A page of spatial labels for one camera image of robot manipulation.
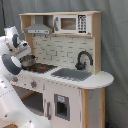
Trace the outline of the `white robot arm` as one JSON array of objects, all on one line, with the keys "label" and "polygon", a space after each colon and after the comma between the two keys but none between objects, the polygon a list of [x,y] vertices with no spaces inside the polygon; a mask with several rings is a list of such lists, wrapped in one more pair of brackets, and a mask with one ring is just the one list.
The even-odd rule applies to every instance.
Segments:
[{"label": "white robot arm", "polygon": [[21,72],[20,59],[31,52],[27,41],[20,40],[15,26],[4,29],[0,37],[0,120],[18,128],[52,128],[50,121],[31,112],[21,101],[10,81]]}]

